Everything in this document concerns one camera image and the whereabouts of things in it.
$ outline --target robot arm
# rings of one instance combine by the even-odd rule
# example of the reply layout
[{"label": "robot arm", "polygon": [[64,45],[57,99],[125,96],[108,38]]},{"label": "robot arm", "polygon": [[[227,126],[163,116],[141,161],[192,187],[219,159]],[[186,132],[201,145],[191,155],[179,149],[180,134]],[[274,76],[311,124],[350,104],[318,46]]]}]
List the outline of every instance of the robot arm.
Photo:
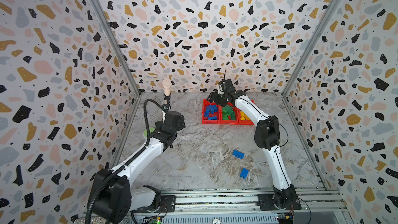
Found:
[{"label": "robot arm", "polygon": [[90,223],[91,212],[112,223],[119,223],[129,211],[141,207],[156,210],[159,207],[159,190],[148,185],[133,190],[130,187],[153,159],[168,147],[173,147],[177,131],[185,128],[184,116],[179,112],[165,110],[164,121],[158,121],[155,125],[155,131],[149,135],[149,142],[111,170],[102,169],[95,175],[87,205],[86,224]]},{"label": "robot arm", "polygon": [[[243,111],[251,119],[251,121],[255,126],[257,126],[261,122],[267,122],[267,121],[271,122],[272,120],[271,116],[261,111],[253,102],[249,100],[249,97],[247,97],[246,95],[238,97],[235,100],[235,106],[241,111]],[[260,137],[259,131],[256,131],[256,133],[258,137],[256,138],[255,134],[254,141],[259,147],[263,146],[261,149],[264,152],[268,161],[269,168],[271,169],[272,182],[274,187],[276,187],[280,191],[283,189],[288,189],[292,182],[286,173],[284,164],[281,162],[282,161],[281,151],[280,149],[277,149],[279,145],[274,145],[270,147],[270,150],[268,150],[267,148],[264,147],[266,146],[266,144],[262,144],[263,134],[261,133]]]},{"label": "robot arm", "polygon": [[222,80],[218,84],[218,92],[211,92],[207,98],[222,107],[232,103],[243,111],[256,126],[254,141],[264,152],[272,174],[274,203],[283,209],[298,199],[296,190],[289,179],[283,164],[279,148],[279,121],[276,116],[269,116],[259,109],[242,90],[235,90],[231,79]]}]

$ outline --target gray marble surface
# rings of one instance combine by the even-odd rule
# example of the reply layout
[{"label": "gray marble surface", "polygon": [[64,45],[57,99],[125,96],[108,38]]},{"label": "gray marble surface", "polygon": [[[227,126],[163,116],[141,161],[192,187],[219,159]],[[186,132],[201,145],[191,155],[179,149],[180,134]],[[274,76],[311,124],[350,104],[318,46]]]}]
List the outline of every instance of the gray marble surface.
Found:
[{"label": "gray marble surface", "polygon": [[[134,186],[151,185],[158,189],[230,189],[270,188],[271,171],[266,157],[254,143],[254,126],[202,124],[202,100],[209,93],[172,93],[172,110],[185,117],[186,128],[178,132],[173,149],[155,158],[138,176]],[[316,171],[293,127],[293,123],[276,93],[247,93],[255,104],[269,115],[276,115],[289,134],[289,142],[281,147],[283,162],[295,187],[322,187]],[[154,99],[163,103],[163,93],[143,93],[120,161],[141,146],[145,139],[143,102]],[[161,110],[148,103],[148,121],[162,118]],[[281,144],[286,132],[281,128]],[[236,149],[243,159],[232,155]],[[242,168],[249,170],[246,179],[239,177]]]}]

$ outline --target terrazzo patterned wall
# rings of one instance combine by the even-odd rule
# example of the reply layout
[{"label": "terrazzo patterned wall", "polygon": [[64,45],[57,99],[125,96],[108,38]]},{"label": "terrazzo patterned wall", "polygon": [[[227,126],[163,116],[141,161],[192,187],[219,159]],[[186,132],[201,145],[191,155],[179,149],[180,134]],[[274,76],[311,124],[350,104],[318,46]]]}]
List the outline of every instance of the terrazzo patterned wall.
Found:
[{"label": "terrazzo patterned wall", "polygon": [[355,223],[398,223],[396,0],[342,0],[289,92]]},{"label": "terrazzo patterned wall", "polygon": [[99,0],[141,92],[281,91],[330,0]]},{"label": "terrazzo patterned wall", "polygon": [[0,0],[0,223],[72,223],[132,112],[87,0]]}]

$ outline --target wire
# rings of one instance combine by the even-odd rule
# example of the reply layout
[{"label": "wire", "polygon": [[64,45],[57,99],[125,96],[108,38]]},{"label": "wire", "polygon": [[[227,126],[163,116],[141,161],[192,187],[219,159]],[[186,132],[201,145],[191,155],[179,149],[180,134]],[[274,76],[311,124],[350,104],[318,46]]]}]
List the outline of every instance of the wire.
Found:
[{"label": "wire", "polygon": [[290,185],[289,185],[289,182],[287,181],[287,178],[286,178],[286,176],[285,176],[285,172],[284,172],[284,171],[283,171],[283,169],[282,169],[281,162],[279,161],[278,154],[276,154],[276,158],[278,159],[279,166],[281,167],[281,170],[282,170],[282,172],[283,172],[283,177],[284,177],[284,178],[285,178],[285,180],[286,180],[287,187],[290,187]]},{"label": "wire", "polygon": [[103,191],[103,189],[108,185],[108,183],[123,169],[125,168],[124,165],[120,166],[116,171],[114,171],[112,174],[110,174],[105,180],[102,181],[102,183],[99,185],[97,190],[94,192],[93,196],[91,197],[90,201],[87,204],[87,213],[86,213],[86,219],[85,219],[85,224],[91,224],[91,214],[93,211],[94,203],[98,199],[100,193]]},{"label": "wire", "polygon": [[150,217],[144,217],[144,219],[153,219],[153,218],[156,218],[156,217],[158,217],[161,213],[162,213],[162,206],[160,207],[160,212],[158,212],[158,214],[157,215],[155,215],[155,216],[150,216]]},{"label": "wire", "polygon": [[131,217],[132,217],[132,222],[134,222],[134,224],[138,224],[138,223],[137,223],[137,220],[136,220],[135,217],[134,217],[134,212],[131,211],[130,214],[131,214]]},{"label": "wire", "polygon": [[310,211],[310,220],[307,222],[307,224],[310,224],[310,222],[311,222],[311,218],[312,218],[312,213],[311,213],[311,208],[308,206],[308,204],[305,202],[305,201],[303,201],[303,199],[301,199],[300,197],[298,197],[300,200],[302,200],[302,202],[304,202],[306,205],[307,205],[307,208],[308,208],[308,210]]},{"label": "wire", "polygon": [[285,214],[285,216],[288,214],[288,213],[292,213],[292,217],[294,216],[294,214],[295,214],[295,210],[294,210],[294,207],[293,207],[293,203],[291,203],[290,204],[290,206],[292,207],[292,209],[289,211],[289,212],[287,212],[286,214]]},{"label": "wire", "polygon": [[149,123],[148,123],[148,115],[147,115],[147,103],[149,101],[154,103],[155,105],[157,105],[160,109],[162,109],[163,112],[166,112],[166,110],[164,110],[163,107],[159,103],[154,101],[153,99],[146,99],[144,101],[144,121],[145,121],[145,128],[147,129],[147,141],[145,143],[145,146],[149,146],[149,140],[150,140],[150,137],[149,137],[149,134],[150,134],[150,132],[149,132]]},{"label": "wire", "polygon": [[167,206],[166,206],[166,203],[164,203],[164,202],[162,202],[163,204],[164,204],[164,206],[165,206],[165,208],[166,208],[166,213],[164,214],[164,216],[162,216],[162,218],[164,218],[164,217],[166,217],[166,215],[167,215]]}]

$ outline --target black mounting plate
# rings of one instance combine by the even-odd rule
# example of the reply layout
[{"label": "black mounting plate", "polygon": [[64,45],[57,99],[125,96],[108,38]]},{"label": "black mounting plate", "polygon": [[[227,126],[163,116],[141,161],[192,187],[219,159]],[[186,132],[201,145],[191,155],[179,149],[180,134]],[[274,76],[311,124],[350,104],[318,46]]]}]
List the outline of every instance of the black mounting plate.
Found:
[{"label": "black mounting plate", "polygon": [[[273,194],[258,194],[258,202],[260,206],[261,211],[267,211],[267,210],[280,210],[275,205],[273,204]],[[293,202],[293,209],[294,210],[300,210],[301,209],[301,204],[299,202]]]},{"label": "black mounting plate", "polygon": [[[174,209],[176,207],[176,196],[175,195],[161,195],[160,196],[160,206],[162,207],[162,213],[160,215],[166,213],[166,210],[167,210],[167,213],[174,212]],[[138,209],[134,210],[133,212],[134,213],[148,213],[148,214],[154,214],[154,215],[158,214],[158,212],[149,212],[146,207],[138,208]]]}]

